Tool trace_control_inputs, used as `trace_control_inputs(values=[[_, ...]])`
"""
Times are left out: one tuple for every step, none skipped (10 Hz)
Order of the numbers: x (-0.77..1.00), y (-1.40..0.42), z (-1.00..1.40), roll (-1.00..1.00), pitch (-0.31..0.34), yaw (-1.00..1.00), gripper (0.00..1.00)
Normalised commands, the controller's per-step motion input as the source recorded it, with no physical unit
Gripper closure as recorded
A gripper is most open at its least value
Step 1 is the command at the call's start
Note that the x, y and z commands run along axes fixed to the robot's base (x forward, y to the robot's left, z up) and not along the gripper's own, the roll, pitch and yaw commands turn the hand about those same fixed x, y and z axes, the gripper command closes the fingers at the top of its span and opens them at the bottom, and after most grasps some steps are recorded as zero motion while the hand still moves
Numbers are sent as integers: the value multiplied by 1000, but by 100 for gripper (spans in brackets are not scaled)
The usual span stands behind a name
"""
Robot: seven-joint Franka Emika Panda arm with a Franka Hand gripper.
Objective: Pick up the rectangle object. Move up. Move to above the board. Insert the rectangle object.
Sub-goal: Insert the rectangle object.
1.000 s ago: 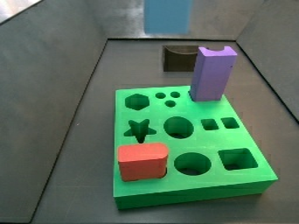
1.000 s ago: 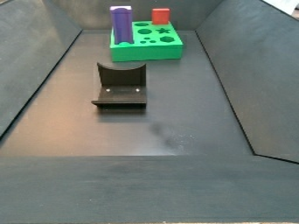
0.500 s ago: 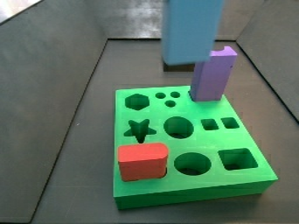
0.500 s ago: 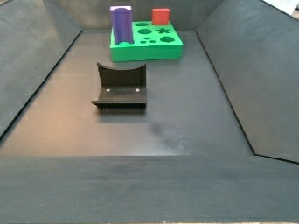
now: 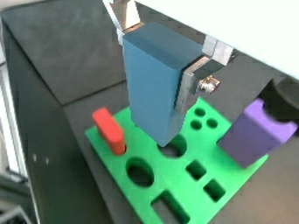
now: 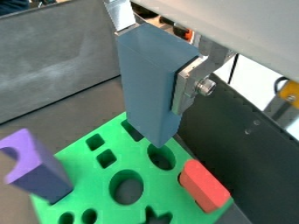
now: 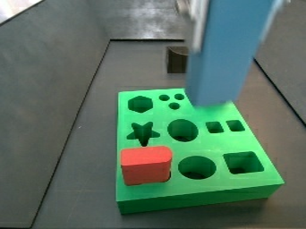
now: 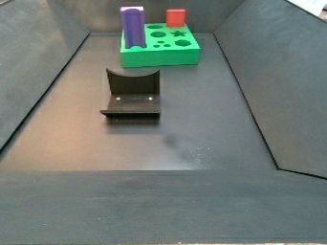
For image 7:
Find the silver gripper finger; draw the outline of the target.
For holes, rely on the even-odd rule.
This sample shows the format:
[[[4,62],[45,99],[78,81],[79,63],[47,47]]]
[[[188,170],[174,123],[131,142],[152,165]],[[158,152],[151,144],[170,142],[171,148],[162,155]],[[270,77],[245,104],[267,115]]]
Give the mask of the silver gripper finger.
[[[273,0],[273,4],[271,4],[270,10],[267,12],[265,27],[263,27],[262,34],[259,37],[259,42],[263,42],[266,39],[266,35],[269,33],[273,21],[275,19],[275,16],[277,16],[281,8],[283,7],[285,3],[286,3],[286,0]]]
[[[187,46],[192,53],[202,50],[210,0],[187,0]]]

